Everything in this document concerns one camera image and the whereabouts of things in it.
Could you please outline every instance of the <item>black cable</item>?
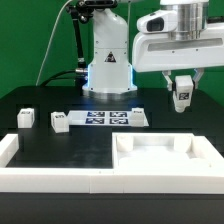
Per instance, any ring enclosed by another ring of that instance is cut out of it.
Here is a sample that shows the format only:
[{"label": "black cable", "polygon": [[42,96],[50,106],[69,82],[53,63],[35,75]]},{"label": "black cable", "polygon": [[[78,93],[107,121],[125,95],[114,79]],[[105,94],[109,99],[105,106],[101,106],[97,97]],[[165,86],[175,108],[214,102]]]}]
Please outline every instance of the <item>black cable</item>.
[{"label": "black cable", "polygon": [[210,23],[223,23],[224,22],[224,16],[214,16],[209,17],[207,22]]},{"label": "black cable", "polygon": [[79,28],[79,12],[77,11],[76,7],[71,4],[67,6],[67,12],[71,15],[73,27],[75,30],[75,40],[78,54],[78,67],[86,68],[86,62],[84,59],[84,53],[82,48],[81,32]]},{"label": "black cable", "polygon": [[73,79],[74,80],[74,77],[64,77],[64,78],[52,78],[52,79],[48,79],[47,82],[45,81],[44,85],[40,85],[41,87],[44,87],[46,86],[49,82],[51,81],[54,81],[54,80],[66,80],[66,79]]},{"label": "black cable", "polygon": [[55,79],[55,78],[57,78],[57,77],[59,77],[61,75],[70,74],[70,73],[74,73],[75,74],[75,70],[67,70],[67,71],[59,72],[59,73],[51,76],[50,78],[48,78],[46,81],[44,81],[42,84],[40,84],[40,86],[46,86],[51,80],[53,80],[53,79]]}]

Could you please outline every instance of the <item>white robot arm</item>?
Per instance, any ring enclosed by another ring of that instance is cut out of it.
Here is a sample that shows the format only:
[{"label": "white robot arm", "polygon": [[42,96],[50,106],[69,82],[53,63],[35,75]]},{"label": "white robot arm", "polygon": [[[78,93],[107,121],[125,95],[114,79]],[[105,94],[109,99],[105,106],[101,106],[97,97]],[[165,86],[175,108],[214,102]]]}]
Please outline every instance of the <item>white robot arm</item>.
[{"label": "white robot arm", "polygon": [[92,18],[94,33],[94,58],[88,65],[83,95],[115,100],[137,95],[137,87],[132,83],[132,65],[128,61],[128,25],[110,10],[118,3],[135,1],[139,0],[78,1],[79,21],[86,23]]},{"label": "white robot arm", "polygon": [[[207,24],[209,0],[161,0],[161,10],[138,20],[133,44],[137,72],[162,71],[174,90],[177,112],[190,105],[205,67],[224,65],[224,23]],[[190,76],[169,78],[172,70],[195,69]]]}]

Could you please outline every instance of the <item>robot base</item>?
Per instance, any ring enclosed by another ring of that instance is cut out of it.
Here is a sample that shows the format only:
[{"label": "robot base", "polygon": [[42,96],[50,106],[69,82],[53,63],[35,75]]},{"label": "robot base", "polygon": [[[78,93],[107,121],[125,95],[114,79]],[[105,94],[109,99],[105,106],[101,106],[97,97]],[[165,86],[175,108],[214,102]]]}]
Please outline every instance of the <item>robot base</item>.
[{"label": "robot base", "polygon": [[91,90],[83,89],[83,96],[101,99],[101,100],[123,100],[127,98],[136,97],[137,88],[134,90],[129,90],[128,92],[123,92],[123,93],[103,93],[103,92],[94,92]]}]

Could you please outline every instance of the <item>cable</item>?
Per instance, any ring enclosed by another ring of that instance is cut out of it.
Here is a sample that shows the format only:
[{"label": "cable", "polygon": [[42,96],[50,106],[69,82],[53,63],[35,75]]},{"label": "cable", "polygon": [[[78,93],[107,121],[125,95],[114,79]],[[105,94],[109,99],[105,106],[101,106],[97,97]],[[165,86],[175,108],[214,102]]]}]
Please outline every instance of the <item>cable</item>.
[{"label": "cable", "polygon": [[51,76],[49,79],[47,79],[46,81],[44,81],[40,86],[46,86],[51,80],[55,80],[58,76],[64,75],[64,74],[69,74],[69,73],[75,73],[75,70],[67,70],[67,71],[62,71],[59,72],[53,76]]},{"label": "cable", "polygon": [[43,62],[42,62],[41,67],[40,67],[40,71],[39,71],[39,74],[38,74],[38,77],[37,77],[37,81],[36,81],[36,86],[38,86],[38,84],[39,84],[40,77],[41,77],[41,75],[42,75],[43,68],[44,68],[46,59],[47,59],[47,57],[48,57],[48,53],[49,53],[49,50],[50,50],[50,47],[51,47],[51,44],[52,44],[52,40],[53,40],[54,35],[55,35],[55,31],[56,31],[56,28],[57,28],[59,19],[60,19],[60,17],[61,17],[61,14],[62,14],[64,8],[68,5],[68,3],[72,2],[72,1],[74,1],[74,0],[69,0],[69,1],[67,1],[67,2],[62,6],[61,10],[60,10],[59,13],[58,13],[58,16],[57,16],[57,18],[56,18],[56,21],[55,21],[55,24],[54,24],[54,27],[53,27],[53,30],[52,30],[52,33],[51,33],[50,40],[49,40],[49,42],[48,42],[48,46],[47,46],[46,53],[45,53]]},{"label": "cable", "polygon": [[62,78],[51,78],[51,79],[48,79],[46,80],[45,82],[43,82],[40,86],[41,87],[44,87],[46,86],[49,82],[53,81],[53,80],[65,80],[65,79],[73,79],[74,80],[74,77],[62,77]]}]

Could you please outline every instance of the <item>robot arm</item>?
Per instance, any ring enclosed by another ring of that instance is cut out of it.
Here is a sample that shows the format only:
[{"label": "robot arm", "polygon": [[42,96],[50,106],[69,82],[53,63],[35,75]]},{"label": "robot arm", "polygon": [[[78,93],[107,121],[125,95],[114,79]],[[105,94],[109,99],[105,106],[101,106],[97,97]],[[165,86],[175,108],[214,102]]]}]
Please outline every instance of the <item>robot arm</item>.
[{"label": "robot arm", "polygon": [[[161,0],[159,11],[137,23],[133,67],[137,72],[163,71],[177,112],[190,105],[204,68],[224,65],[224,23],[207,23],[208,4],[209,0]],[[171,71],[180,69],[195,69],[193,80],[178,76],[171,81]]]}]

